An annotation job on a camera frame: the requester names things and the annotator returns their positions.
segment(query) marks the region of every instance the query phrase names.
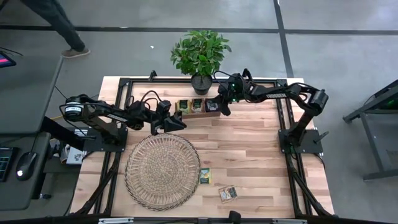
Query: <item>metal leg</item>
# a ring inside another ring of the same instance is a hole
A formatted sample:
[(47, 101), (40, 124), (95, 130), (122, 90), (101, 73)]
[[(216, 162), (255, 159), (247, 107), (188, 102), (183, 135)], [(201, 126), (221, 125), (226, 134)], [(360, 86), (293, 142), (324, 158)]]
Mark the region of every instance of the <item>metal leg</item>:
[(398, 176), (398, 169), (386, 170), (382, 172), (376, 172), (373, 174), (368, 174), (363, 177), (363, 180), (375, 180), (381, 179), (386, 177), (397, 177)]
[(376, 146), (376, 143), (375, 143), (376, 136), (372, 134), (372, 132), (369, 128), (368, 120), (366, 118), (367, 115), (364, 113), (361, 113), (359, 116), (361, 117), (363, 127), (365, 129), (366, 135), (367, 135), (369, 143), (371, 145), (371, 149), (372, 149), (372, 152), (373, 152), (373, 155), (374, 155), (374, 158), (376, 160), (376, 164), (377, 164), (379, 170), (385, 171), (385, 170), (391, 169), (391, 161), (390, 161), (387, 151), (380, 150)]
[(346, 123), (352, 122), (355, 118), (359, 118), (361, 113), (365, 113), (367, 110), (374, 110), (378, 108), (380, 105), (387, 103), (393, 99), (398, 97), (398, 86), (392, 87), (387, 92), (383, 93), (382, 95), (378, 96), (376, 99), (366, 103), (364, 106), (360, 107), (358, 110), (350, 113), (348, 116), (343, 117), (343, 120)]

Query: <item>person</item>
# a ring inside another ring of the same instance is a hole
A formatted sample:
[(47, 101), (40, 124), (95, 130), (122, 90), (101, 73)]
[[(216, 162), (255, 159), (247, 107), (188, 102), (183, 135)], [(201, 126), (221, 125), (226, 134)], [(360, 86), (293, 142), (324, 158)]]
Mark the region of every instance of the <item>person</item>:
[(62, 57), (75, 58), (90, 53), (57, 0), (21, 0), (21, 2), (51, 24), (67, 41), (70, 49), (64, 50), (61, 53)]

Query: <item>gray floor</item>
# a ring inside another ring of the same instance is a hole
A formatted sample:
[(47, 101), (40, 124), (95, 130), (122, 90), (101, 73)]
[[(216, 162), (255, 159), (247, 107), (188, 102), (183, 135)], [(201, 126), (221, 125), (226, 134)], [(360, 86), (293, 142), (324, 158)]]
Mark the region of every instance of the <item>gray floor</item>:
[[(277, 28), (271, 0), (61, 0), (77, 26)], [(286, 29), (398, 29), (394, 0), (280, 0)], [(0, 12), (0, 24), (46, 25), (18, 1)], [(183, 33), (80, 32), (92, 54), (66, 60), (57, 86), (64, 94), (98, 94), (105, 75), (180, 75), (169, 62), (170, 48)], [(255, 77), (286, 77), (278, 34), (226, 33), (233, 52), (221, 69)], [(362, 176), (377, 171), (362, 124), (345, 124), (342, 117), (361, 106), (378, 89), (398, 78), (398, 35), (288, 35), (295, 77), (325, 88), (330, 100), (315, 119), (323, 140), (326, 174), (335, 213), (341, 217), (396, 223), (398, 178), (363, 182)], [(51, 31), (0, 30), (0, 46), (26, 55), (53, 55), (68, 46)], [(48, 116), (58, 116), (63, 98), (54, 92)], [(65, 177), (65, 182), (74, 178)], [(13, 217), (61, 215), (72, 189), (54, 194), (56, 206), (35, 206)]]

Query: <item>woven basket tray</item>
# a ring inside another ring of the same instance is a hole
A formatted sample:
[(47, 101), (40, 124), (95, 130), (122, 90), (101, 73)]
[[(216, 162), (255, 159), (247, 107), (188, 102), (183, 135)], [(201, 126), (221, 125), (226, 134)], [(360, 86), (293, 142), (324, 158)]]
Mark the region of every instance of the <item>woven basket tray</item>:
[(186, 202), (199, 177), (199, 155), (192, 144), (178, 135), (158, 134), (146, 137), (131, 152), (125, 182), (138, 204), (164, 211)]

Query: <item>wooden tabletop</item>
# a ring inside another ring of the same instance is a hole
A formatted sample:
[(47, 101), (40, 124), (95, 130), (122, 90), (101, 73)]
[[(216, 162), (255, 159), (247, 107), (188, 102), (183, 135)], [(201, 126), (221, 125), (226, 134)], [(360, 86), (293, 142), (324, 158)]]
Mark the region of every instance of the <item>wooden tabletop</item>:
[[(100, 100), (109, 104), (115, 102), (119, 79), (120, 77), (104, 77), (99, 93)], [(293, 82), (303, 80), (288, 78), (288, 83)], [(218, 85), (213, 84), (206, 97), (216, 96), (217, 88)], [(136, 83), (132, 93), (136, 99), (140, 99), (148, 90), (155, 90), (162, 99), (172, 103), (181, 99), (198, 98), (189, 83)], [(125, 91), (123, 94), (121, 105), (126, 98)], [(156, 101), (150, 101), (151, 108), (155, 108), (155, 104)], [(303, 111), (294, 101), (292, 106), (295, 119), (298, 120)], [(211, 168), (212, 184), (199, 185), (194, 196), (185, 204), (164, 212), (154, 212), (138, 205), (126, 190), (124, 168), (127, 158), (134, 146), (150, 134), (150, 125), (146, 124), (141, 131), (129, 130), (126, 151), (122, 154), (119, 166), (112, 216), (225, 218), (230, 210), (235, 210), (244, 218), (294, 217), (286, 161), (280, 152), (277, 137), (280, 127), (276, 101), (267, 100), (259, 104), (242, 101), (230, 105), (229, 108), (232, 113), (228, 117), (221, 115), (219, 118), (185, 119), (183, 122), (188, 128), (174, 132), (187, 138), (196, 147), (201, 166)], [(95, 152), (83, 161), (71, 212), (81, 208), (97, 188), (103, 157), (103, 152)], [(324, 208), (333, 213), (322, 163), (311, 154), (303, 154), (302, 157), (309, 189)], [(238, 199), (222, 204), (218, 189), (226, 185), (236, 187)], [(305, 212), (302, 192), (297, 192), (300, 208)], [(107, 195), (108, 187), (104, 191), (101, 209), (106, 205)]]

